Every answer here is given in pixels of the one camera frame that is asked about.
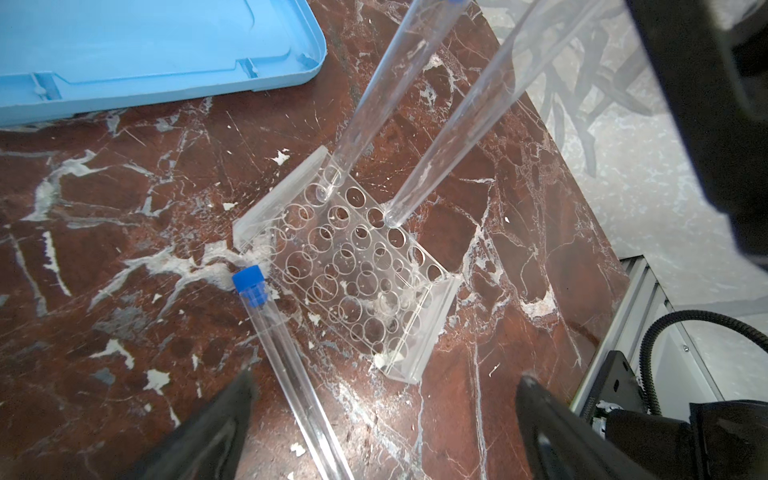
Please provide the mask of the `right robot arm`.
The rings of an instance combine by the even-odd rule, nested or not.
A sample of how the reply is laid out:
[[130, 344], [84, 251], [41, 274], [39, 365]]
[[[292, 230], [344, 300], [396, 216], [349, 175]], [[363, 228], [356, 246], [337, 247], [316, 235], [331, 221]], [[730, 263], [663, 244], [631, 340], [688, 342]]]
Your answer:
[[574, 45], [564, 147], [673, 313], [640, 345], [652, 411], [689, 410], [696, 470], [767, 475], [767, 5], [608, 1]]

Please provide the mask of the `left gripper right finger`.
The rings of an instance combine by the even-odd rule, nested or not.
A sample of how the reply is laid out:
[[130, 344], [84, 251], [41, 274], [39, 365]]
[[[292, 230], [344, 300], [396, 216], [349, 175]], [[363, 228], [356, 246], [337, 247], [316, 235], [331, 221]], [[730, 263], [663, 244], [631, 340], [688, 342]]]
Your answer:
[[581, 418], [524, 375], [516, 416], [535, 479], [652, 479], [654, 476], [602, 439]]

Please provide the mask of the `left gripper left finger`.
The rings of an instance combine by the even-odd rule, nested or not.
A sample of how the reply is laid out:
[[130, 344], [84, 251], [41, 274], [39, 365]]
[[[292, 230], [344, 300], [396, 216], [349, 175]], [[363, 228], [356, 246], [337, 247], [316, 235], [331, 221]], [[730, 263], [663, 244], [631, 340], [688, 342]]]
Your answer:
[[119, 475], [121, 479], [233, 479], [258, 387], [244, 370], [203, 408]]

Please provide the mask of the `test tube blue cap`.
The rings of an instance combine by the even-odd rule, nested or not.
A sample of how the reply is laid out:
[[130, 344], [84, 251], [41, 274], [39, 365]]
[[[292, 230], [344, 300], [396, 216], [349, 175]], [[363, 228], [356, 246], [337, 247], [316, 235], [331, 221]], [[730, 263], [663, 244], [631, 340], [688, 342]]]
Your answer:
[[376, 68], [324, 171], [330, 198], [467, 9], [466, 1], [414, 1]]
[[248, 267], [234, 274], [232, 281], [321, 477], [351, 479], [352, 471], [288, 330], [287, 317], [271, 299], [261, 269]]
[[387, 226], [405, 222], [603, 5], [598, 0], [529, 4], [386, 206]]

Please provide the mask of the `clear acrylic test tube rack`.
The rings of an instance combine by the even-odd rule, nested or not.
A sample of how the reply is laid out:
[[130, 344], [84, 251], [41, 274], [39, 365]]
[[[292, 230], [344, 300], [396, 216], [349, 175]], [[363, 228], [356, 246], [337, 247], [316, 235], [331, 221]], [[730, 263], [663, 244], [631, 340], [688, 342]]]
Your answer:
[[461, 280], [318, 147], [232, 225], [236, 250], [396, 381], [421, 381]]

